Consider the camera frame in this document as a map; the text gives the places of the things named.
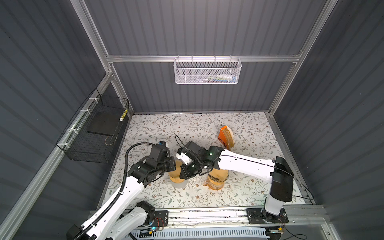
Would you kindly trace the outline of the orange coffee filter box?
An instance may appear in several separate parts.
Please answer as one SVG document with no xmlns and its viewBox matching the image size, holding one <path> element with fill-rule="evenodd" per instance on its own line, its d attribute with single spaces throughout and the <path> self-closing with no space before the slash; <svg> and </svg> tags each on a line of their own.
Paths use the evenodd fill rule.
<svg viewBox="0 0 384 240">
<path fill-rule="evenodd" d="M 226 134 L 225 130 L 228 126 L 224 126 L 220 129 L 218 140 L 224 145 L 224 147 L 227 149 L 227 139 L 226 139 Z"/>
</svg>

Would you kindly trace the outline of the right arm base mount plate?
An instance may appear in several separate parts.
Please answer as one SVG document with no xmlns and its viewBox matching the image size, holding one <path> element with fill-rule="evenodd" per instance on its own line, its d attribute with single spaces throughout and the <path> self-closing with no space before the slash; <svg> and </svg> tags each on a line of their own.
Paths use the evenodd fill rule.
<svg viewBox="0 0 384 240">
<path fill-rule="evenodd" d="M 287 224 L 288 215 L 284 208 L 278 215 L 268 213 L 264 208 L 247 208 L 247 218 L 250 224 Z"/>
</svg>

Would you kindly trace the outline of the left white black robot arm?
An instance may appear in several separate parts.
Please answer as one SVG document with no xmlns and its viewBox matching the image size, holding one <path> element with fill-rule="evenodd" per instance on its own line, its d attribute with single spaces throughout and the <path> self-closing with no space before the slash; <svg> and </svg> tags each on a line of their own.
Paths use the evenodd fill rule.
<svg viewBox="0 0 384 240">
<path fill-rule="evenodd" d="M 73 225 L 67 231 L 68 240 L 118 240 L 131 230 L 149 223 L 148 217 L 155 209 L 145 202 L 140 202 L 132 214 L 122 219 L 120 216 L 145 187 L 164 173 L 174 171 L 176 163 L 167 143 L 160 141 L 157 144 L 149 143 L 150 154 L 129 167 L 129 153 L 138 146 L 141 143 L 132 145 L 125 153 L 124 177 L 120 188 L 81 226 Z"/>
</svg>

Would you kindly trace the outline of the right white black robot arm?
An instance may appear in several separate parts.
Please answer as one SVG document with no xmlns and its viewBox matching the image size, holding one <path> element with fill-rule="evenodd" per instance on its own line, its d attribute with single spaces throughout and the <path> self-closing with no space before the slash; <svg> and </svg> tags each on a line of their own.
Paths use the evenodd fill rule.
<svg viewBox="0 0 384 240">
<path fill-rule="evenodd" d="M 294 174 L 284 158 L 257 159 L 218 146 L 205 149 L 194 142 L 179 148 L 176 158 L 182 162 L 180 178 L 184 180 L 216 169 L 239 172 L 270 184 L 259 215 L 265 223 L 285 222 L 283 205 L 293 199 Z"/>
</svg>

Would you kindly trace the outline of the orange glass carafe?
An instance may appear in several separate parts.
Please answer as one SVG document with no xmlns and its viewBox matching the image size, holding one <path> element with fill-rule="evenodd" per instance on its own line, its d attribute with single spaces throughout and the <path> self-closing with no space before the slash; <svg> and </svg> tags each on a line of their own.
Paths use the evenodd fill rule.
<svg viewBox="0 0 384 240">
<path fill-rule="evenodd" d="M 204 183 L 203 183 L 203 186 L 205 187 L 209 187 L 210 189 L 214 190 L 214 191 L 218 191 L 220 189 L 222 189 L 225 185 L 225 182 L 211 182 L 210 179 L 206 180 Z"/>
</svg>

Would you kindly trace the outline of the clear frosted glass carafe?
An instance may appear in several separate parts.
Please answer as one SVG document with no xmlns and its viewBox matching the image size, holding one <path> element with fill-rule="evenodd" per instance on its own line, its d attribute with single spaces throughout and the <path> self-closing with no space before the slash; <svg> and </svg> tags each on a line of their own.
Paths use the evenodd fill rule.
<svg viewBox="0 0 384 240">
<path fill-rule="evenodd" d="M 182 189 L 184 187 L 186 187 L 188 183 L 186 181 L 182 182 L 182 183 L 174 183 L 174 182 L 171 182 L 171 185 L 176 188 L 176 189 Z"/>
</svg>

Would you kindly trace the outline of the wooden dripper ring stand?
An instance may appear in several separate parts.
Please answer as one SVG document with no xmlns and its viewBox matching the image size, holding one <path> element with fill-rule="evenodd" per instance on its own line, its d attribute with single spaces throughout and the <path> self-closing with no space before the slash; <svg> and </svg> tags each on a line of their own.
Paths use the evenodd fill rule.
<svg viewBox="0 0 384 240">
<path fill-rule="evenodd" d="M 225 185 L 225 182 L 216 182 L 212 179 L 208 179 L 208 186 L 210 188 L 220 189 Z"/>
</svg>

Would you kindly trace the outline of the brown paper coffee filters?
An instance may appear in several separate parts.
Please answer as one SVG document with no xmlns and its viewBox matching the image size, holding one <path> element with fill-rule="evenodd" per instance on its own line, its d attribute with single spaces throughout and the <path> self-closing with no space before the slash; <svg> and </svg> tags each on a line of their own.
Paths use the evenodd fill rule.
<svg viewBox="0 0 384 240">
<path fill-rule="evenodd" d="M 225 130 L 226 139 L 227 139 L 227 149 L 230 150 L 234 147 L 234 134 L 233 131 L 227 127 Z"/>
</svg>

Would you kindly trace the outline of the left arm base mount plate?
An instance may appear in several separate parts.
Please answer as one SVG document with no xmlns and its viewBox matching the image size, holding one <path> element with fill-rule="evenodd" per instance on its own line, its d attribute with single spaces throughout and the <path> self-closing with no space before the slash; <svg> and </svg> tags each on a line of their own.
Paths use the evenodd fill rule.
<svg viewBox="0 0 384 240">
<path fill-rule="evenodd" d="M 144 223 L 139 225 L 139 228 L 163 228 L 168 226 L 169 211 L 154 210 L 146 215 Z"/>
</svg>

